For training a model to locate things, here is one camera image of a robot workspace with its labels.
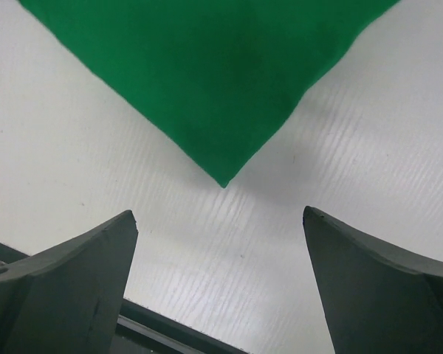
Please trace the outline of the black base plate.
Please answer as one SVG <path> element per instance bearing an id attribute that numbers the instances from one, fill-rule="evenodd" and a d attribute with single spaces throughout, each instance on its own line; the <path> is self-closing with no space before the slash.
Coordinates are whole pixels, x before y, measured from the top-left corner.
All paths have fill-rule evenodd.
<path id="1" fill-rule="evenodd" d="M 168 317 L 124 299 L 110 353 L 243 353 Z"/>

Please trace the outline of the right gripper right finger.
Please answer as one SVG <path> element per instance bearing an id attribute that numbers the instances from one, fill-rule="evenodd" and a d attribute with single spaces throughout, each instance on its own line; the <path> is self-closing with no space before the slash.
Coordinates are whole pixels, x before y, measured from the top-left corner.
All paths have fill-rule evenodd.
<path id="1" fill-rule="evenodd" d="M 336 353 L 443 353 L 443 262 L 310 206 L 303 228 Z"/>

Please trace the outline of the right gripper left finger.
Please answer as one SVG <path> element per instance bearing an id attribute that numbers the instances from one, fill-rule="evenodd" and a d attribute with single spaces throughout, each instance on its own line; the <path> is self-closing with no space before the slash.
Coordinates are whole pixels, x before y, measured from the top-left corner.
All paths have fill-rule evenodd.
<path id="1" fill-rule="evenodd" d="M 0 266 L 0 353 L 107 353 L 137 244 L 126 210 Z"/>

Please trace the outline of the green t-shirt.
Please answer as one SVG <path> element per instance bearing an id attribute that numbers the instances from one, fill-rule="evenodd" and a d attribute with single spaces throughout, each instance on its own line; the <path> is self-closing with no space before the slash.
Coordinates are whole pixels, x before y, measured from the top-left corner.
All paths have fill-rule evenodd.
<path id="1" fill-rule="evenodd" d="M 392 1 L 24 1 L 225 187 Z"/>

